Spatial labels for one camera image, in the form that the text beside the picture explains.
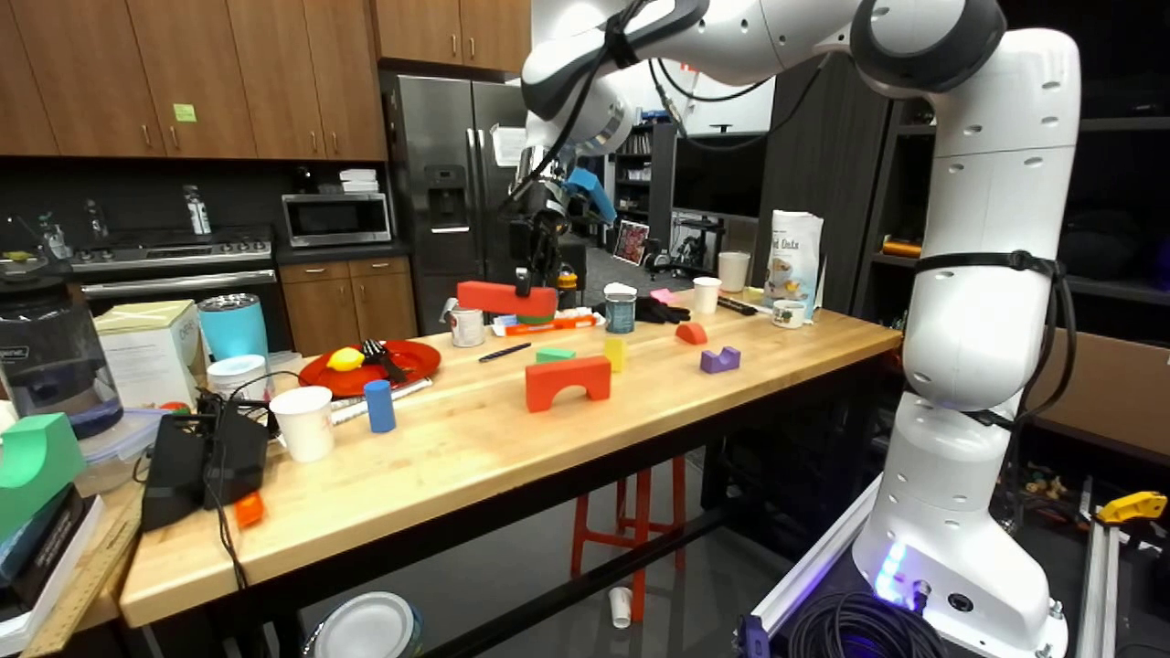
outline refrigerator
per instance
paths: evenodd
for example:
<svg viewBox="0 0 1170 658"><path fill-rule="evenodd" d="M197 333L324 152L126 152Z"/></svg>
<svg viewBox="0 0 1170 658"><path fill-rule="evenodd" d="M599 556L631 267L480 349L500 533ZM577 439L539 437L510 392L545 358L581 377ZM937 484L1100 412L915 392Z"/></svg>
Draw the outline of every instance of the refrigerator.
<svg viewBox="0 0 1170 658"><path fill-rule="evenodd" d="M424 333L438 333L455 283L515 283L510 216L500 205L525 110L510 86L416 72L385 72L385 105L416 315Z"/></svg>

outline white plate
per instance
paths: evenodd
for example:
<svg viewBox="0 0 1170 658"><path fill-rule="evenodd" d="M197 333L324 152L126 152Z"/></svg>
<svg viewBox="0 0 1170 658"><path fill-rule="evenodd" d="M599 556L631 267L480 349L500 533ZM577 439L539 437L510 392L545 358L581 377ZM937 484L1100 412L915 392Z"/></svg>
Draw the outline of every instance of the white plate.
<svg viewBox="0 0 1170 658"><path fill-rule="evenodd" d="M314 658L397 658L409 639L409 604L391 591L366 591L348 601L320 623Z"/></svg>

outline purple toy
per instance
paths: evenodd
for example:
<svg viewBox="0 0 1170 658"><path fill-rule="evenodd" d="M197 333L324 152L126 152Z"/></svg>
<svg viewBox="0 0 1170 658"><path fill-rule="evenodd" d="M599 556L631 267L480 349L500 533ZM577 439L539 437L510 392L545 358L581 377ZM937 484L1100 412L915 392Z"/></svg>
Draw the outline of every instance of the purple toy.
<svg viewBox="0 0 1170 658"><path fill-rule="evenodd" d="M701 373L739 371L739 351L731 351L731 349L722 349L722 351L701 351L699 371L701 371Z"/></svg>

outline red bowl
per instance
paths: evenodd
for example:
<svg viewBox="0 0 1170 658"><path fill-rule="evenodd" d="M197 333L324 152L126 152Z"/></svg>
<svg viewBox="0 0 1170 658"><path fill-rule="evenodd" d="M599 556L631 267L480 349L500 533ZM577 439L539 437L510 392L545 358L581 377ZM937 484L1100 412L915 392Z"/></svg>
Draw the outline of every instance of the red bowl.
<svg viewBox="0 0 1170 658"><path fill-rule="evenodd" d="M438 373L442 355L431 344L409 344L409 342L387 342L387 355L393 358L393 365L404 373L403 386L416 386L416 382L431 382ZM309 358L298 371L298 386L314 386L314 389L327 389L335 400L360 400L368 382L387 382L385 365L360 365L350 373L335 373L324 362L327 355Z"/></svg>

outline red block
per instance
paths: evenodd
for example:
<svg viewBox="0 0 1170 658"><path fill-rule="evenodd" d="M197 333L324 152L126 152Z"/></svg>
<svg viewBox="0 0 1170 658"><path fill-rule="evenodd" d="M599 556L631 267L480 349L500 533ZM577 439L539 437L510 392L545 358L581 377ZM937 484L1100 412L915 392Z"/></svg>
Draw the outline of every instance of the red block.
<svg viewBox="0 0 1170 658"><path fill-rule="evenodd" d="M539 287L525 297L515 297L515 287L500 283L460 283L453 289L460 308L480 308L486 315L556 315L556 289Z"/></svg>
<svg viewBox="0 0 1170 658"><path fill-rule="evenodd" d="M552 410L559 389L584 389L584 400L611 400L611 362L608 358L570 358L525 365L525 410Z"/></svg>
<svg viewBox="0 0 1170 658"><path fill-rule="evenodd" d="M682 321L681 330L673 330L681 342L687 344L704 344L704 330L699 321Z"/></svg>

